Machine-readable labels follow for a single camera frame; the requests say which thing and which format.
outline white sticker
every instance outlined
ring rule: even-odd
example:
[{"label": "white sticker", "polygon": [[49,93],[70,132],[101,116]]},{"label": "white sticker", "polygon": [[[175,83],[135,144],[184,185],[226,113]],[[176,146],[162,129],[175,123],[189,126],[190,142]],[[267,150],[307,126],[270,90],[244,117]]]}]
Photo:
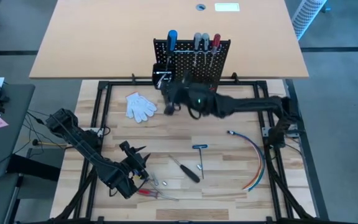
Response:
[{"label": "white sticker", "polygon": [[238,3],[215,3],[217,12],[239,12],[240,4]]}]

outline screwdriver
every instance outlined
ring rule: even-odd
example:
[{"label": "screwdriver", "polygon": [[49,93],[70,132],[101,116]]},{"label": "screwdriver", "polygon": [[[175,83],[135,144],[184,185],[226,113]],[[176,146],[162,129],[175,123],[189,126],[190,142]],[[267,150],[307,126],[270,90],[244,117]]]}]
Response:
[{"label": "screwdriver", "polygon": [[194,182],[198,183],[200,182],[200,178],[193,172],[191,171],[189,168],[185,167],[184,165],[180,164],[175,158],[173,158],[171,155],[168,155],[169,157],[171,157],[171,159],[173,159],[178,166],[182,169],[182,171]]},{"label": "screwdriver", "polygon": [[158,194],[158,192],[154,192],[152,190],[147,190],[147,189],[139,189],[138,194],[143,195],[143,196],[147,196],[147,197],[155,197],[155,198],[165,198],[165,199],[169,199],[169,200],[174,200],[174,201],[179,201],[179,199],[177,198],[172,198],[172,197],[168,197],[162,194]]},{"label": "screwdriver", "polygon": [[212,62],[214,61],[214,56],[216,55],[216,52],[218,51],[218,47],[221,43],[221,35],[220,34],[215,34],[214,36],[214,40],[212,41],[212,58],[211,58],[211,63],[209,65],[209,67],[212,67]]},{"label": "screwdriver", "polygon": [[197,65],[197,54],[198,54],[198,46],[200,45],[201,41],[201,34],[196,33],[194,35],[194,67]]},{"label": "screwdriver", "polygon": [[175,50],[175,44],[177,43],[177,38],[178,38],[178,32],[176,30],[170,30],[168,32],[168,37],[167,37],[167,67],[166,67],[166,71],[168,71],[168,65],[169,65],[169,60],[171,59],[172,55],[173,55],[173,51]]},{"label": "screwdriver", "polygon": [[209,35],[204,33],[202,36],[204,40],[204,64],[206,64],[206,54],[208,53],[208,45],[209,45]]}]

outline blue cable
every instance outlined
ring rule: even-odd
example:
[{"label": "blue cable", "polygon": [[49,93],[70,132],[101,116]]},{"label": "blue cable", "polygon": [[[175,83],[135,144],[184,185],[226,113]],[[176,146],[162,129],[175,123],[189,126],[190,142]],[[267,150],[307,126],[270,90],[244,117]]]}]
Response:
[{"label": "blue cable", "polygon": [[260,150],[260,148],[250,138],[248,138],[247,136],[245,136],[243,134],[239,134],[239,133],[237,133],[235,131],[227,131],[227,133],[231,134],[231,135],[240,136],[240,137],[244,138],[245,140],[249,141],[258,150],[258,153],[259,153],[259,155],[260,155],[260,157],[262,159],[262,171],[261,171],[258,179],[256,180],[255,184],[248,189],[248,191],[251,191],[254,187],[256,187],[259,184],[259,182],[262,179],[262,177],[264,175],[264,172],[265,172],[265,159],[263,157],[262,150]]}]

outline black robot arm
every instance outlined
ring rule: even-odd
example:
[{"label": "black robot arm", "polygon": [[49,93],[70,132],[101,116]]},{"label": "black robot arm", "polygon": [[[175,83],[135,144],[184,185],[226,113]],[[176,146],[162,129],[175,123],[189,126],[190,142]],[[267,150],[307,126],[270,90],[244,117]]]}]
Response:
[{"label": "black robot arm", "polygon": [[78,118],[69,110],[60,109],[50,115],[46,126],[57,137],[71,144],[96,169],[99,179],[110,189],[117,188],[124,198],[130,198],[138,188],[129,178],[129,173],[139,175],[141,179],[149,177],[146,172],[146,160],[150,154],[142,158],[138,153],[144,147],[135,149],[124,141],[119,147],[127,157],[121,162],[114,162],[103,157],[94,149],[101,147],[101,140],[94,131],[84,131],[78,127]]}]

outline tool holder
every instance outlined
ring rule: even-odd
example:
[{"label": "tool holder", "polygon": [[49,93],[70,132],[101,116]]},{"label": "tool holder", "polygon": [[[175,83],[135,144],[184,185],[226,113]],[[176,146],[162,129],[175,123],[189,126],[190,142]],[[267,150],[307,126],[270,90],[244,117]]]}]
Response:
[{"label": "tool holder", "polygon": [[[200,42],[196,66],[194,66],[195,51],[193,40],[177,40],[174,54],[170,58],[170,66],[175,70],[175,79],[183,79],[184,71],[189,70],[192,74],[192,82],[207,84],[210,89],[216,91],[230,43],[230,40],[221,40],[218,51],[214,56],[212,67],[209,67],[212,59],[212,40],[209,41],[206,63],[204,63],[204,52],[202,51],[204,44],[202,41]],[[155,59],[158,64],[165,65],[167,63],[166,49],[167,40],[154,39]]]}]

